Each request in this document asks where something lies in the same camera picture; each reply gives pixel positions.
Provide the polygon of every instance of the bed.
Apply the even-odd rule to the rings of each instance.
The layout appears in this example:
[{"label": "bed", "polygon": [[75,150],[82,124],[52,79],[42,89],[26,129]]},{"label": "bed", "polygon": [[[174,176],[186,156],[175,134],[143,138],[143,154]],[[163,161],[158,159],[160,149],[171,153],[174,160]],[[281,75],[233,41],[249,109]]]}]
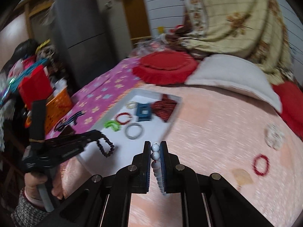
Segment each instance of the bed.
[{"label": "bed", "polygon": [[[137,62],[136,58],[123,60],[73,96],[77,104],[67,117],[86,111],[73,129],[88,130],[133,88],[180,96],[182,107],[166,137],[170,153],[197,173],[222,174],[274,226],[291,227],[303,209],[303,142],[274,109],[266,102],[215,87],[144,84],[130,71]],[[109,100],[99,97],[109,95]],[[272,123],[285,135],[280,151],[265,143],[265,128]],[[52,131],[47,138],[57,135]],[[252,167],[259,154],[269,159],[269,172],[264,177],[256,175]],[[260,162],[258,169],[264,168]],[[76,158],[64,163],[61,172],[66,197],[91,177]],[[178,195],[161,194],[152,175],[149,193],[132,196],[129,226],[181,226],[180,206]]]}]

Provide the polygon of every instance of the human hand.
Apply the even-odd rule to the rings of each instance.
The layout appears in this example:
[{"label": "human hand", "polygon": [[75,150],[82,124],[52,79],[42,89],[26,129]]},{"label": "human hand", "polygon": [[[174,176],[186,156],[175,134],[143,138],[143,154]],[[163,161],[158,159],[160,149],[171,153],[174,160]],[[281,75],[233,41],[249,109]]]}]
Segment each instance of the human hand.
[{"label": "human hand", "polygon": [[[24,181],[25,181],[26,195],[33,199],[41,200],[41,196],[37,189],[37,185],[45,183],[47,181],[47,176],[42,173],[31,172],[25,174]],[[57,197],[58,199],[63,198],[60,170],[58,170],[56,177],[53,180],[52,195]]]}]

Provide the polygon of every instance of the black beaded bracelet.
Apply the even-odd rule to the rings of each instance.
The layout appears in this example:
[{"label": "black beaded bracelet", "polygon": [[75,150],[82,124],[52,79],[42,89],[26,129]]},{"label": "black beaded bracelet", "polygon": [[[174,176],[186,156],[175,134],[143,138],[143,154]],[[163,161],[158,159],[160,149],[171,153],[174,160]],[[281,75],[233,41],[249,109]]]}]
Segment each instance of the black beaded bracelet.
[{"label": "black beaded bracelet", "polygon": [[106,158],[111,156],[115,150],[115,146],[113,145],[113,143],[106,137],[106,135],[102,134],[102,137],[104,139],[104,141],[111,147],[110,151],[108,153],[105,152],[103,146],[101,145],[101,143],[99,142],[99,140],[97,141],[97,146],[99,147],[101,153],[103,154],[103,156],[105,156]]}]

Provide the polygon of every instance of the white tray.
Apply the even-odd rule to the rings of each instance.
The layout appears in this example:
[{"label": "white tray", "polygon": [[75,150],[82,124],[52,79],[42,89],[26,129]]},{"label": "white tray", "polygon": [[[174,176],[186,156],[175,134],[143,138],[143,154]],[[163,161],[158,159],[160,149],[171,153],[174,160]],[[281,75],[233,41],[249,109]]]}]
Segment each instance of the white tray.
[{"label": "white tray", "polygon": [[[78,160],[92,175],[99,174],[103,177],[116,174],[119,169],[130,165],[134,155],[142,153],[145,141],[150,141],[151,143],[155,141],[161,142],[172,126],[180,108],[182,98],[173,95],[168,95],[168,97],[177,102],[177,106],[169,120],[165,123],[158,116],[153,114],[151,121],[139,122],[144,128],[143,134],[136,140],[130,140],[125,136],[126,125],[121,126],[120,131],[114,132],[111,128],[104,128],[105,122],[113,120],[119,113],[128,112],[133,116],[131,122],[137,123],[137,109],[128,109],[126,107],[127,103],[130,101],[154,103],[162,98],[162,93],[143,89],[133,89],[117,102],[114,107],[108,110],[104,117],[96,122],[90,129],[100,130],[105,134],[115,146],[114,153],[106,158],[101,154],[96,142],[91,142],[85,147],[84,152],[78,155]],[[124,122],[127,118],[128,116],[121,116],[119,120]],[[128,129],[128,134],[130,136],[135,136],[139,131],[140,127],[133,126]],[[100,140],[100,143],[103,145],[105,151],[108,152],[108,144],[105,143],[103,139]]]}]

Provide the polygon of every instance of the gray refrigerator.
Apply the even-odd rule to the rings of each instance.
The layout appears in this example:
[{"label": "gray refrigerator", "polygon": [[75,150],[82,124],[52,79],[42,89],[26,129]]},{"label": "gray refrigerator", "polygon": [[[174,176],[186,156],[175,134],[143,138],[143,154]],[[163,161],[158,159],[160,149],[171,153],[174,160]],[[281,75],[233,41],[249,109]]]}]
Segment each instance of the gray refrigerator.
[{"label": "gray refrigerator", "polygon": [[75,91],[117,65],[96,0],[55,0],[52,16],[51,40]]}]

